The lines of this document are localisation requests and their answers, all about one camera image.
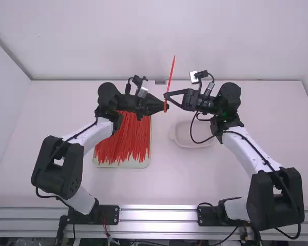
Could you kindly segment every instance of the tabletop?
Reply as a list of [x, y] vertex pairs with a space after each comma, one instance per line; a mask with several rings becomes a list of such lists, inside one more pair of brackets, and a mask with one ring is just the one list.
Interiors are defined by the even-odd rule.
[[[0, 166], [0, 206], [63, 206], [54, 199], [36, 197], [31, 184], [35, 161], [46, 136], [63, 136], [93, 122], [97, 89], [103, 82], [32, 83]], [[212, 95], [224, 82], [216, 82]], [[240, 119], [267, 154], [300, 172], [308, 207], [308, 97], [301, 81], [232, 82], [242, 88]], [[113, 83], [124, 91], [125, 81]], [[184, 88], [197, 86], [173, 80], [170, 91]], [[165, 91], [166, 86], [150, 81], [151, 94], [163, 99]], [[170, 104], [167, 113], [152, 116], [147, 168], [96, 168], [90, 151], [84, 157], [82, 185], [100, 202], [114, 204], [216, 204], [221, 199], [247, 196], [250, 178], [216, 139], [212, 146], [198, 149], [182, 148], [169, 139], [171, 126], [191, 120], [193, 115]]]

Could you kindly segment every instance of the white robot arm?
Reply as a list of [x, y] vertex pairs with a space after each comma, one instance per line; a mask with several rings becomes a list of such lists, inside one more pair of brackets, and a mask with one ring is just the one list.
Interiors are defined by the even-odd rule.
[[[201, 94], [201, 79], [208, 76], [212, 78], [212, 81]], [[190, 79], [193, 84], [200, 84], [198, 90], [183, 89], [167, 92], [164, 97], [183, 110], [196, 111], [190, 125], [190, 136], [196, 144], [216, 137], [236, 156], [251, 177], [247, 198], [221, 200], [218, 206], [211, 208], [199, 205], [199, 225], [236, 224], [242, 226], [244, 221], [248, 221], [257, 230], [262, 231], [302, 223], [304, 208], [301, 176], [296, 169], [284, 168], [274, 161], [250, 137], [237, 114], [241, 104], [241, 88], [235, 83], [227, 82], [221, 86], [217, 96], [213, 97], [210, 93], [215, 85], [214, 77], [206, 70], [190, 72]], [[183, 95], [181, 103], [172, 99], [175, 95]], [[212, 114], [213, 117], [199, 119], [200, 113]], [[210, 121], [212, 137], [201, 142], [193, 139], [191, 128], [195, 117], [198, 120]], [[274, 187], [280, 190], [279, 194], [274, 194]]]

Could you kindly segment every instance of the plastic container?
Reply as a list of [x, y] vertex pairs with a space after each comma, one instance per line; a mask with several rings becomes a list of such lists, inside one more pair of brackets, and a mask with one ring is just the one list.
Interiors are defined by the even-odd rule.
[[[203, 148], [212, 146], [215, 143], [215, 138], [204, 143], [194, 143], [190, 138], [189, 128], [191, 120], [181, 120], [174, 123], [169, 131], [169, 138], [174, 140], [176, 144], [183, 148]], [[210, 122], [194, 120], [192, 126], [192, 136], [197, 142], [203, 141], [212, 136]]]

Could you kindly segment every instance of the metal frame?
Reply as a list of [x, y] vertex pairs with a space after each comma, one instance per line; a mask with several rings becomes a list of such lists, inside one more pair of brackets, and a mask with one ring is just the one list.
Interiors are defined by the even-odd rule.
[[[186, 205], [122, 205], [120, 222], [108, 226], [115, 238], [129, 239], [223, 239], [233, 227], [200, 227], [197, 224], [197, 206]], [[67, 208], [49, 207], [0, 207], [0, 237], [55, 237], [61, 215]], [[283, 230], [295, 235], [296, 225]], [[239, 228], [230, 238], [239, 240]], [[252, 232], [248, 229], [250, 239]], [[77, 238], [105, 238], [102, 225], [75, 225]], [[276, 230], [261, 232], [263, 240], [287, 240]], [[65, 237], [73, 237], [73, 229], [68, 225]], [[308, 209], [302, 224], [299, 241], [308, 241]]]

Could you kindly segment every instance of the white table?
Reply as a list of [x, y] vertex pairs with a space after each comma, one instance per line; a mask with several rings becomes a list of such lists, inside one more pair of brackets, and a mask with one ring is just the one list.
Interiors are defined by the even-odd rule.
[[[6, 216], [0, 221], [0, 236], [55, 236], [55, 225], [66, 209], [55, 200], [37, 198], [30, 177], [46, 136], [62, 136], [93, 121], [100, 83], [33, 82], [0, 167], [0, 216]], [[124, 91], [124, 81], [114, 83]], [[216, 82], [213, 95], [223, 83]], [[285, 167], [295, 167], [302, 176], [307, 211], [301, 240], [308, 240], [308, 98], [302, 83], [235, 83], [242, 88], [239, 115], [252, 138], [272, 158]], [[170, 90], [190, 87], [188, 81], [173, 81]], [[166, 86], [151, 82], [149, 89], [163, 98]], [[92, 164], [93, 152], [85, 156], [82, 185], [100, 202], [123, 208], [121, 222], [110, 228], [117, 236], [219, 239], [232, 230], [200, 228], [195, 223], [195, 207], [204, 201], [216, 204], [223, 198], [246, 196], [250, 179], [218, 141], [207, 149], [183, 149], [168, 139], [170, 126], [177, 119], [192, 116], [193, 112], [170, 104], [167, 114], [161, 112], [152, 117], [151, 163], [146, 169], [96, 168]], [[104, 237], [99, 233], [100, 226], [82, 225], [77, 230], [82, 237]], [[295, 233], [296, 228], [287, 227], [286, 231]], [[276, 231], [267, 231], [264, 237], [285, 239]]]

